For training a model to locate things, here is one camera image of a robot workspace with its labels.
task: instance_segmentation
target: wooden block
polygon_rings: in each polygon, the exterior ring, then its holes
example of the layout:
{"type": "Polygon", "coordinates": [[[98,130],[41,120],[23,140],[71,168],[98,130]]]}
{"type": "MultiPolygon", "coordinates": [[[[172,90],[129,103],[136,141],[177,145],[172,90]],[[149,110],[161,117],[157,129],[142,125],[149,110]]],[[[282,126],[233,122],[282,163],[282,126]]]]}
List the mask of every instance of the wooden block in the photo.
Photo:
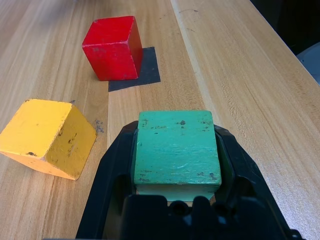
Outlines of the wooden block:
{"type": "Polygon", "coordinates": [[[26,100],[0,134],[0,153],[42,173],[76,180],[96,131],[71,103],[26,100]]]}
{"type": "Polygon", "coordinates": [[[134,184],[168,201],[210,199],[221,185],[209,111],[145,111],[139,115],[134,184]]]}
{"type": "Polygon", "coordinates": [[[139,77],[143,49],[134,16],[95,20],[82,49],[100,81],[139,77]]]}

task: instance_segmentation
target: green wooden block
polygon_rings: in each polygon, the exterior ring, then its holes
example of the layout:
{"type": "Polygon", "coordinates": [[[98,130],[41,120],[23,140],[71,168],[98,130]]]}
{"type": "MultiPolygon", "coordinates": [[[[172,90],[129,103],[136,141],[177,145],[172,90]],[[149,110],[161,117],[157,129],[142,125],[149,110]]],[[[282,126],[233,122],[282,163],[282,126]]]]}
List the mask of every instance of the green wooden block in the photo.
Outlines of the green wooden block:
{"type": "Polygon", "coordinates": [[[139,115],[134,184],[168,201],[210,199],[221,185],[210,111],[145,111],[139,115]]]}

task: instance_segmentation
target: wood grain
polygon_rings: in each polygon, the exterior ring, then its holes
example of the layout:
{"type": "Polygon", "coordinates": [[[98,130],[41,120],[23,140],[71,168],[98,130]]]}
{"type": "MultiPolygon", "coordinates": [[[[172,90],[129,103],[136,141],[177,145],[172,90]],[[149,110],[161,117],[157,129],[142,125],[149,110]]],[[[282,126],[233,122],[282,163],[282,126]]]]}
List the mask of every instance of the wood grain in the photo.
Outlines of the wood grain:
{"type": "Polygon", "coordinates": [[[148,110],[210,110],[257,162],[292,228],[320,232],[320,88],[249,0],[0,0],[0,131],[27,98],[74,101],[98,130],[77,181],[0,156],[0,236],[74,238],[102,155],[148,110]],[[108,94],[81,49],[134,15],[160,83],[108,94]]]}
{"type": "Polygon", "coordinates": [[[256,161],[289,226],[317,239],[316,81],[249,1],[171,2],[214,121],[256,161]]]}

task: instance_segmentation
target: yellow wooden block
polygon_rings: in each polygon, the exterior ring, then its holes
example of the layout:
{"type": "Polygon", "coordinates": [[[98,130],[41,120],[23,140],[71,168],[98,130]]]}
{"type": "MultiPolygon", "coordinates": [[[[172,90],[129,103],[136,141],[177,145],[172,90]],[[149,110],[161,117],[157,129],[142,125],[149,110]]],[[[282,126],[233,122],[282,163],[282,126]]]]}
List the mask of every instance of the yellow wooden block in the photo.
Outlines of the yellow wooden block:
{"type": "Polygon", "coordinates": [[[76,180],[96,137],[71,103],[30,99],[0,134],[0,153],[42,173],[76,180]]]}

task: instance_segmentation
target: red wooden block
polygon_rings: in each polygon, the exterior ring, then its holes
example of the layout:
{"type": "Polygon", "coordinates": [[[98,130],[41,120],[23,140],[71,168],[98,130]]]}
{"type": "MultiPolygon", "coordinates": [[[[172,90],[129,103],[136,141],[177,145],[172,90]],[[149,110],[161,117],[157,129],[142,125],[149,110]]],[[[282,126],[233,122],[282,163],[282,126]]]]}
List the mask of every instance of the red wooden block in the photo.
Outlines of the red wooden block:
{"type": "Polygon", "coordinates": [[[143,49],[134,16],[95,20],[82,49],[100,81],[139,77],[143,49]]]}

